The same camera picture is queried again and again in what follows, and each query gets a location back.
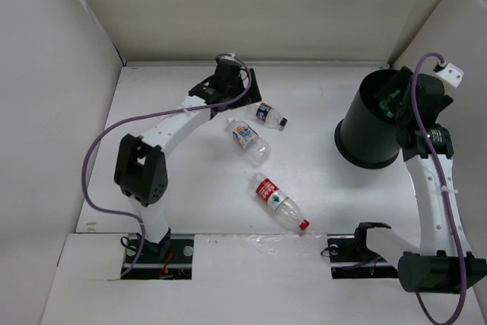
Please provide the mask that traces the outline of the green plastic bottle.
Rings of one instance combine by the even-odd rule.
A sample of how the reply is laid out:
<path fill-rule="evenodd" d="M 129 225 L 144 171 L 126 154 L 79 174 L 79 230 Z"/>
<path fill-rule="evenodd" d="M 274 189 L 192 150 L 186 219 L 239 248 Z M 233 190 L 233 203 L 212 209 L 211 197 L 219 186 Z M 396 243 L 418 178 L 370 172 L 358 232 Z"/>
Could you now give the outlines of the green plastic bottle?
<path fill-rule="evenodd" d="M 396 112 L 398 109 L 398 105 L 401 101 L 401 90 L 397 89 L 393 93 L 388 94 L 387 97 L 379 102 L 379 108 L 381 113 L 390 119 L 396 118 Z"/>

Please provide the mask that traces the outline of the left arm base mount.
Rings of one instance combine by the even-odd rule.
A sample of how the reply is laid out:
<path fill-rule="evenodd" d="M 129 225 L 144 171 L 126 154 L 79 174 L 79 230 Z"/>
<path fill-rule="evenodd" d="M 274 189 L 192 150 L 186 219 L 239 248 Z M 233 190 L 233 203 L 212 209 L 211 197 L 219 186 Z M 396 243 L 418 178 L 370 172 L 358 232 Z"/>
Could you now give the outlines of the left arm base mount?
<path fill-rule="evenodd" d="M 162 258 L 147 248 L 143 249 L 132 269 L 138 249 L 139 234 L 122 236 L 120 243 L 124 248 L 121 279 L 127 280 L 190 280 L 193 269 L 194 236 L 192 234 L 174 234 L 169 247 Z"/>

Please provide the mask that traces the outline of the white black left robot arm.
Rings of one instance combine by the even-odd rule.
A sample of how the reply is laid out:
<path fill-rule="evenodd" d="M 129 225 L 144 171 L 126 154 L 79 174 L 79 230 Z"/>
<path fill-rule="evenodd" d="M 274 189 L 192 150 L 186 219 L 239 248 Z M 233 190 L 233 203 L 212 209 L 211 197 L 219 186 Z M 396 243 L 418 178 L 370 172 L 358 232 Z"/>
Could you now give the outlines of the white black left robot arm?
<path fill-rule="evenodd" d="M 167 159 L 195 129 L 228 109 L 262 100 L 255 72 L 230 56 L 216 59 L 212 75 L 189 90 L 179 108 L 139 136 L 125 135 L 114 173 L 115 184 L 129 197 L 145 226 L 142 253 L 153 261 L 170 251 L 171 232 L 164 219 L 162 196 L 168 187 Z"/>

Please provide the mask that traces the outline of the clear bottle orange blue label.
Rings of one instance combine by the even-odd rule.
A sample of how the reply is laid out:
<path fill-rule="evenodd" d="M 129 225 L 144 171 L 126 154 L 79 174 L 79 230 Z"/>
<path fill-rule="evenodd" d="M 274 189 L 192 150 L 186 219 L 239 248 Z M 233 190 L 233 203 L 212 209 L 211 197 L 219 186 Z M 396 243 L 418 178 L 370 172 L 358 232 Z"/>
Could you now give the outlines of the clear bottle orange blue label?
<path fill-rule="evenodd" d="M 227 129 L 242 149 L 244 157 L 252 165 L 260 166 L 269 158 L 271 154 L 269 143 L 248 123 L 242 120 L 228 119 Z"/>

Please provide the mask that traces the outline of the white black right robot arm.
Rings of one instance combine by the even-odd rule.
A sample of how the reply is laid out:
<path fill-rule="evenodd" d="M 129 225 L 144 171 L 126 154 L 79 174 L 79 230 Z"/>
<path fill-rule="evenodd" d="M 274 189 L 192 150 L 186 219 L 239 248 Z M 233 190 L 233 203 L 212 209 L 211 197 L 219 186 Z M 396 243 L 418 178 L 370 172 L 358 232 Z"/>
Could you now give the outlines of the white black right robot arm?
<path fill-rule="evenodd" d="M 396 269 L 406 292 L 463 295 L 486 276 L 486 261 L 474 257 L 460 227 L 453 142 L 437 122 L 452 102 L 439 77 L 407 67 L 396 71 L 373 99 L 374 109 L 396 129 L 415 190 L 420 245 L 411 245 L 387 224 L 362 222 L 352 250 L 363 260 L 382 257 Z"/>

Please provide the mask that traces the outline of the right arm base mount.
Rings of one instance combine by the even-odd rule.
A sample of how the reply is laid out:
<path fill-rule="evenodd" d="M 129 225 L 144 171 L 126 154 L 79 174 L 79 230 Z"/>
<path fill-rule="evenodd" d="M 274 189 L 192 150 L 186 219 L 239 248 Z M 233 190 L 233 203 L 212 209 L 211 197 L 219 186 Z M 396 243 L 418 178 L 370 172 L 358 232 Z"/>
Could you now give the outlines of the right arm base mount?
<path fill-rule="evenodd" d="M 394 267 L 376 253 L 359 250 L 353 234 L 328 234 L 320 253 L 329 260 L 332 279 L 397 279 Z"/>

